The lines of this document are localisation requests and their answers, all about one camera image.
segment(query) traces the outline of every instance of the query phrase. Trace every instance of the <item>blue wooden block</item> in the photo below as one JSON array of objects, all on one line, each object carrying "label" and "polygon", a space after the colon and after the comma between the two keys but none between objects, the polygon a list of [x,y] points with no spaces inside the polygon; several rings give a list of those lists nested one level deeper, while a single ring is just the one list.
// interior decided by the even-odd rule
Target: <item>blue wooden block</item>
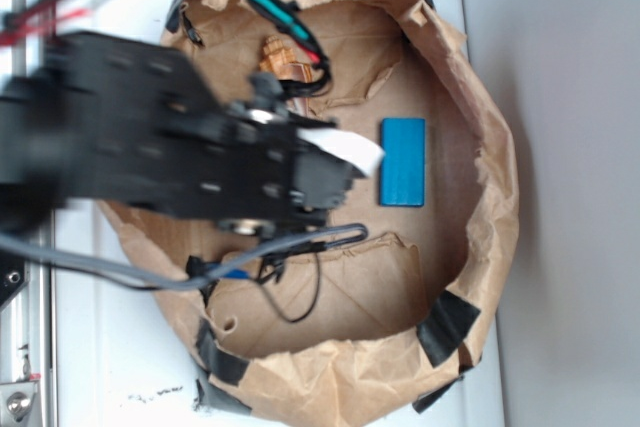
[{"label": "blue wooden block", "polygon": [[380,205],[421,207],[425,198],[424,119],[388,118],[382,121]]}]

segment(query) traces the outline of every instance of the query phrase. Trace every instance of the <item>cable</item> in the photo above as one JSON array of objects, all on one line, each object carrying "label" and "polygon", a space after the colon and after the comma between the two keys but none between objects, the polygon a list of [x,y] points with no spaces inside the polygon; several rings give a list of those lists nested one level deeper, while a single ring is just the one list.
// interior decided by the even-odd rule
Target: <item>cable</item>
[{"label": "cable", "polygon": [[[28,35],[42,33],[42,29],[30,28],[29,22],[39,14],[53,8],[59,1],[61,0],[39,0],[19,13],[6,15],[4,18],[5,30],[0,31],[0,47],[15,45]],[[259,15],[272,22],[280,32],[292,37],[296,44],[307,53],[312,61],[312,67],[322,72],[320,78],[309,83],[282,81],[283,100],[294,97],[310,97],[322,90],[331,80],[329,59],[311,31],[297,17],[297,6],[282,0],[247,0],[247,2]]]},{"label": "cable", "polygon": [[369,231],[363,224],[351,224],[351,225],[353,226],[353,229],[351,230],[358,230],[360,231],[360,234],[354,235],[352,237],[346,237],[344,239],[334,240],[332,242],[327,242],[324,246],[325,249],[331,250],[331,249],[336,249],[338,247],[344,247],[345,245],[348,245],[348,244],[361,242],[367,238],[367,236],[369,235]]},{"label": "cable", "polygon": [[366,227],[362,224],[349,224],[338,227],[325,227],[313,232],[290,234],[278,239],[269,240],[267,242],[263,242],[254,249],[241,253],[228,262],[223,264],[213,264],[215,265],[215,268],[210,267],[204,275],[187,280],[173,280],[139,267],[30,244],[24,240],[16,239],[4,233],[0,233],[0,249],[34,262],[41,262],[47,265],[53,264],[56,267],[67,270],[76,269],[87,273],[100,273],[103,276],[108,273],[110,274],[108,280],[112,280],[116,283],[122,281],[119,279],[114,280],[113,275],[135,279],[145,284],[136,286],[136,288],[142,288],[143,290],[188,291],[203,288],[216,279],[225,277],[230,272],[240,269],[243,265],[256,258],[263,257],[273,252],[284,251],[299,244],[310,242],[318,237],[342,234],[353,230],[367,232]]},{"label": "cable", "polygon": [[77,274],[90,275],[90,276],[96,277],[98,279],[107,280],[107,281],[112,282],[112,283],[114,283],[116,285],[119,285],[120,287],[124,287],[124,288],[130,289],[130,290],[137,290],[137,291],[140,291],[140,292],[156,292],[156,291],[160,290],[160,289],[158,289],[158,287],[155,287],[155,286],[130,284],[128,282],[125,282],[123,280],[117,279],[115,277],[111,277],[110,275],[103,274],[102,272],[78,269],[78,268],[75,268],[75,267],[67,267],[65,265],[50,264],[50,263],[43,263],[42,265],[46,265],[50,269],[62,270],[62,271],[65,271],[65,272],[74,272],[74,273],[77,273]]},{"label": "cable", "polygon": [[322,271],[320,269],[320,256],[318,255],[317,252],[314,252],[314,257],[316,260],[315,262],[316,290],[315,290],[315,293],[313,294],[313,300],[311,301],[311,304],[309,305],[307,310],[303,314],[301,314],[299,317],[291,318],[287,314],[285,314],[282,308],[276,302],[276,299],[273,297],[273,295],[271,295],[271,292],[269,292],[269,289],[267,289],[265,285],[260,282],[260,279],[251,279],[258,287],[260,287],[260,291],[264,294],[265,298],[267,299],[267,302],[269,302],[269,304],[271,305],[271,308],[276,312],[278,317],[280,317],[285,322],[288,322],[290,324],[296,324],[298,322],[302,322],[304,319],[309,317],[309,315],[311,315],[311,312],[313,312],[313,309],[316,307],[316,304],[318,303],[318,299],[320,298],[320,284],[322,279]]}]

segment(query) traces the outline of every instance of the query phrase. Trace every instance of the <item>teal wire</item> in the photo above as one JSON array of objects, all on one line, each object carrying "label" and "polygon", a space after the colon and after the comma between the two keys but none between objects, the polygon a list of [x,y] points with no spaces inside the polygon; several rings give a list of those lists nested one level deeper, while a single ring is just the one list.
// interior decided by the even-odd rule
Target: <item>teal wire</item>
[{"label": "teal wire", "polygon": [[283,24],[289,26],[293,33],[302,40],[309,40],[309,33],[298,25],[295,19],[278,7],[272,0],[253,0],[266,9],[271,15]]}]

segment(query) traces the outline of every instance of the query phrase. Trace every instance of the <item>red wire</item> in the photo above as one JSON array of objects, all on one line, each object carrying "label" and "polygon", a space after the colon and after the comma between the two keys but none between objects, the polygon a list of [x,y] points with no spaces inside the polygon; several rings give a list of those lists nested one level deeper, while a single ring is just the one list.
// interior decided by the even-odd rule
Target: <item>red wire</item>
[{"label": "red wire", "polygon": [[26,38],[29,35],[43,35],[45,33],[49,33],[53,30],[56,25],[66,22],[68,20],[77,19],[79,17],[85,17],[89,15],[91,11],[89,9],[76,9],[71,12],[57,17],[55,19],[51,19],[48,22],[40,25],[23,25],[18,30],[13,32],[2,32],[0,33],[0,46],[2,47],[10,47],[12,45],[17,44],[20,40]]},{"label": "red wire", "polygon": [[316,54],[315,52],[307,49],[303,45],[298,44],[297,42],[296,42],[296,44],[298,45],[298,47],[300,47],[300,49],[302,49],[302,51],[305,54],[307,54],[307,57],[309,57],[309,59],[311,59],[311,62],[313,62],[314,64],[319,64],[320,63],[320,56],[318,54]]}]

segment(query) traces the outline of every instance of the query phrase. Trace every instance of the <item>black electrical tape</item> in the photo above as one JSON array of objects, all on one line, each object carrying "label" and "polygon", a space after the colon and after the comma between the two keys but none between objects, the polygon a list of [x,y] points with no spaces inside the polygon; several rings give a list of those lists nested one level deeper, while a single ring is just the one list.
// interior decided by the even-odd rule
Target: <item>black electrical tape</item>
[{"label": "black electrical tape", "polygon": [[223,351],[209,323],[202,319],[196,349],[207,370],[222,382],[237,386],[244,377],[249,361]]},{"label": "black electrical tape", "polygon": [[[193,279],[194,277],[202,277],[207,271],[207,265],[200,257],[190,255],[189,259],[187,259],[187,266],[185,270],[190,279]],[[213,290],[217,287],[219,282],[220,279],[216,279],[210,284],[198,289],[200,294],[202,294],[202,300],[204,301],[205,307],[208,305],[211,294],[213,294]]]},{"label": "black electrical tape", "polygon": [[209,383],[208,372],[198,367],[198,378],[196,379],[198,389],[198,399],[196,408],[212,407],[227,412],[240,415],[251,415],[251,407],[243,404],[233,395],[225,392],[221,388]]},{"label": "black electrical tape", "polygon": [[435,4],[435,2],[434,2],[433,0],[424,0],[424,1],[425,1],[425,2],[427,3],[427,5],[428,5],[429,7],[431,7],[433,10],[436,10],[436,4]]},{"label": "black electrical tape", "polygon": [[419,414],[424,413],[424,411],[426,411],[429,407],[431,407],[438,400],[440,400],[440,398],[444,394],[449,392],[449,389],[451,387],[453,387],[453,384],[455,384],[459,380],[462,380],[462,377],[454,380],[453,382],[451,382],[450,384],[445,385],[444,387],[439,388],[435,392],[431,392],[430,394],[427,394],[427,395],[424,395],[424,396],[420,397],[418,400],[416,400],[415,402],[413,402],[411,404],[411,406],[413,407],[413,410],[415,410]]},{"label": "black electrical tape", "polygon": [[416,327],[418,340],[433,367],[458,350],[480,315],[480,309],[445,290],[436,299],[429,316]]}]

